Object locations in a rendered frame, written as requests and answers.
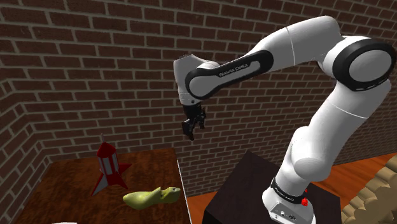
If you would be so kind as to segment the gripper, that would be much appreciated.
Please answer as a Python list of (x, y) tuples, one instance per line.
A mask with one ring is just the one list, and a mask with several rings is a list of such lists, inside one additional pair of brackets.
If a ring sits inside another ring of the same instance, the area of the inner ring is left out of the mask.
[(205, 109), (201, 106), (201, 103), (197, 103), (189, 106), (184, 105), (183, 111), (187, 118), (187, 120), (183, 121), (181, 124), (183, 134), (186, 135), (189, 140), (193, 141), (193, 130), (195, 128), (195, 121), (198, 123), (200, 129), (205, 128)]

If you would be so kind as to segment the dark robot stand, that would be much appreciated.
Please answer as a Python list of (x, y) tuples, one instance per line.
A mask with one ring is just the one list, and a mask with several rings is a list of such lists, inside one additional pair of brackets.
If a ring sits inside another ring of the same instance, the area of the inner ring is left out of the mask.
[[(279, 224), (262, 202), (279, 166), (247, 151), (206, 207), (202, 224)], [(340, 198), (310, 184), (308, 199), (316, 224), (342, 224)]]

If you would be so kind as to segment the yellow-green shoe-shaped figure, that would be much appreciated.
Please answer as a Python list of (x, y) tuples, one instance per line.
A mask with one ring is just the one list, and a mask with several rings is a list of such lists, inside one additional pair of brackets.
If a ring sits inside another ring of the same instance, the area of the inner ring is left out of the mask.
[(175, 203), (181, 193), (177, 187), (168, 187), (162, 190), (160, 187), (150, 192), (132, 192), (123, 196), (126, 205), (133, 209), (142, 210), (155, 204)]

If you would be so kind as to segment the red and white toy rocket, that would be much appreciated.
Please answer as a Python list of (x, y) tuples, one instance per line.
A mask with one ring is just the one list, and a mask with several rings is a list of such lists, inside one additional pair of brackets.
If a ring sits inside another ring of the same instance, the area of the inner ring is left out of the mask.
[(91, 196), (111, 185), (119, 185), (127, 189), (127, 185), (122, 178), (122, 174), (132, 165), (120, 163), (116, 148), (105, 141), (101, 134), (102, 143), (97, 150), (96, 156), (99, 161), (101, 175), (92, 190)]

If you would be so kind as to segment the brown wooden table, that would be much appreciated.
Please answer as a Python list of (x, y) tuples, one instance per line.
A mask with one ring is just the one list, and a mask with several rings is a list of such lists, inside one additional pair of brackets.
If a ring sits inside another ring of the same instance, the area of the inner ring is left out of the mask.
[(54, 162), (15, 224), (190, 224), (185, 196), (173, 204), (135, 210), (123, 202), (130, 192), (182, 187), (174, 149), (138, 151), (118, 156), (131, 166), (122, 174), (127, 187), (108, 186), (93, 195), (101, 174), (96, 157)]

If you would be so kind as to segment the tan wavy-edged object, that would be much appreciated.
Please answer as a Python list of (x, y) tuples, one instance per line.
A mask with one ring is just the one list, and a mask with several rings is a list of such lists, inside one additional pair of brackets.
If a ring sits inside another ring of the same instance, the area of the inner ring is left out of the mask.
[(397, 224), (397, 155), (343, 208), (341, 217), (342, 224)]

